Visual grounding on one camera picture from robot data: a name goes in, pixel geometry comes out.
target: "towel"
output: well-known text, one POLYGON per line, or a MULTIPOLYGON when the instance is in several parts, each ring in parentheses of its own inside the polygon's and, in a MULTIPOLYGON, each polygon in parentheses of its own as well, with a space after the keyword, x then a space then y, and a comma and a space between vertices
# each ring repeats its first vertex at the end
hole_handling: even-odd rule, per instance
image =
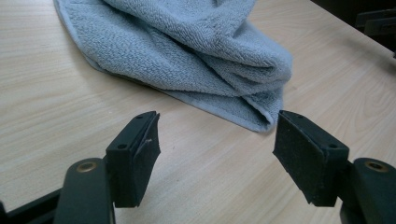
POLYGON ((254 0, 54 0, 95 69, 251 131, 273 128, 291 56, 248 20, 254 0))

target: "table surface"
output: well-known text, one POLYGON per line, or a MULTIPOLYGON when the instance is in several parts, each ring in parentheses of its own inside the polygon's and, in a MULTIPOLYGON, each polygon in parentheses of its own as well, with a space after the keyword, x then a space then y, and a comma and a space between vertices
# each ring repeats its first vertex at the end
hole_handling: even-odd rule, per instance
MULTIPOLYGON (((261 0, 249 19, 294 57, 284 108, 396 166, 392 52, 308 0, 261 0)), ((60 188, 76 161, 102 158, 141 113, 161 113, 162 154, 138 208, 118 223, 340 223, 316 208, 254 133, 148 87, 92 69, 51 0, 0 2, 0 199, 9 211, 60 188)))

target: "gray towel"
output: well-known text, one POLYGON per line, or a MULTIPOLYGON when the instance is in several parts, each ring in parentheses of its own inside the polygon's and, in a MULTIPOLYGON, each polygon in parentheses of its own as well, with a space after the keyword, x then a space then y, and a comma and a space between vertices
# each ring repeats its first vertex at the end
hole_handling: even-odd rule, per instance
POLYGON ((252 131, 282 108, 291 56, 247 21, 254 0, 54 0, 94 68, 252 131))

